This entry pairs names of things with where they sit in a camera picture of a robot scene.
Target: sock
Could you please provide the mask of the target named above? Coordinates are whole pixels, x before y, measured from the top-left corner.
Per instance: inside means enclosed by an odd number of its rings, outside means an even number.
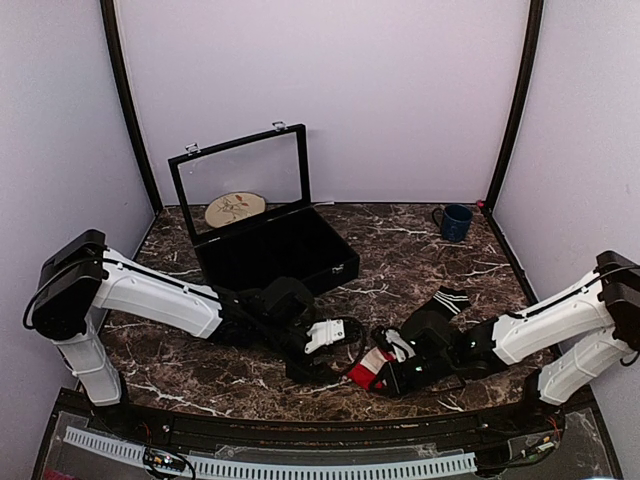
[[[447,320],[451,320],[462,310],[470,306],[469,297],[467,297],[467,292],[464,290],[440,287],[431,300],[421,306],[416,312],[435,310]]]
[[[418,325],[415,325],[415,328],[419,330],[421,317],[425,314],[437,314],[444,317],[448,322],[462,310],[470,306],[469,297],[467,297],[467,293],[464,290],[440,287],[431,300],[413,312],[411,317],[404,323],[402,329],[404,330],[408,327],[408,330],[411,330],[414,327],[411,324],[417,323]],[[405,339],[398,334],[398,330],[380,327],[374,330],[374,332],[375,331],[381,333],[382,337],[378,339],[378,341],[384,340],[383,343],[387,348],[374,347],[371,349],[360,363],[347,374],[347,377],[365,390],[382,391],[386,387],[386,382],[382,380],[380,375],[385,367],[390,366],[387,364],[389,362],[406,361],[415,356],[415,352],[413,348],[406,343]]]

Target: mug handle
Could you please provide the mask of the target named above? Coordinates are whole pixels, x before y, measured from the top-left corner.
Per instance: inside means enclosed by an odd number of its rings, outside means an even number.
[[[442,216],[440,217],[440,221],[438,222],[438,219],[436,218],[436,213],[440,212],[442,214]],[[438,228],[442,227],[442,218],[444,217],[444,210],[440,207],[438,208],[434,208],[433,212],[431,212],[431,219],[433,220],[433,223],[435,223]]]

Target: blue mug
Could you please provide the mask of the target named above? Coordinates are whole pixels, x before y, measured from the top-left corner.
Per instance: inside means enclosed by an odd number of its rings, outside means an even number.
[[[440,221],[438,221],[437,213],[442,214]],[[464,205],[447,205],[444,209],[436,208],[431,212],[431,218],[440,229],[442,238],[457,243],[467,236],[473,212]]]

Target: white cable tray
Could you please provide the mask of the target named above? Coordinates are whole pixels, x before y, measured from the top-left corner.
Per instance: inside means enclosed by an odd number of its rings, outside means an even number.
[[[67,427],[64,441],[103,457],[144,468],[142,457],[145,447],[142,445],[116,440],[74,427]],[[188,455],[186,458],[195,468],[197,478],[206,480],[236,478],[250,480],[421,480],[444,478],[451,475],[472,473],[477,470],[473,453],[409,462],[336,466],[231,462],[198,455]],[[187,468],[180,476],[190,478],[191,472]]]

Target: black box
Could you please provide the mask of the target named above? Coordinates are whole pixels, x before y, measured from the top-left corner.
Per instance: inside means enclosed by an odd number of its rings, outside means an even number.
[[[169,165],[209,285],[240,291],[287,276],[320,295],[357,278],[360,257],[311,205],[304,125],[278,125],[201,150],[194,144],[187,151]],[[196,191],[191,199],[185,183]],[[265,197],[267,210],[215,229],[206,225],[209,202],[242,191]]]

